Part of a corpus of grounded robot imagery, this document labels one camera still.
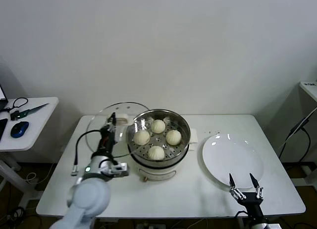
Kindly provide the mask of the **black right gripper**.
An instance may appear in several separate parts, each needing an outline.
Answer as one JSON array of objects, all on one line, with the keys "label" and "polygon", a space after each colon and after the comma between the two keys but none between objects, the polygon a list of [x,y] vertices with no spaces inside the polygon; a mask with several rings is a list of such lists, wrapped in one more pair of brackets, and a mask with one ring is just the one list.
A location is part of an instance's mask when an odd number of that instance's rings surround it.
[{"label": "black right gripper", "polygon": [[256,192],[242,193],[236,187],[234,179],[231,174],[229,174],[229,185],[230,185],[229,192],[231,196],[234,199],[236,199],[238,204],[245,207],[249,218],[262,218],[264,215],[260,205],[263,202],[263,197],[262,197],[263,188],[260,187],[258,180],[251,173],[249,173],[249,175]]}]

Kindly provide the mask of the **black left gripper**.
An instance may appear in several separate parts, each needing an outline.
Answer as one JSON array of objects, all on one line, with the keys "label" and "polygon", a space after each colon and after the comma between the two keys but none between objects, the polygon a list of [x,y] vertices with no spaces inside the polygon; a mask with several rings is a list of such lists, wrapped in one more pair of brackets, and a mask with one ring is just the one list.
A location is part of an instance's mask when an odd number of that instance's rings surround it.
[{"label": "black left gripper", "polygon": [[116,114],[112,113],[107,119],[106,125],[100,129],[101,139],[98,144],[98,153],[112,154],[113,147],[116,144]]}]

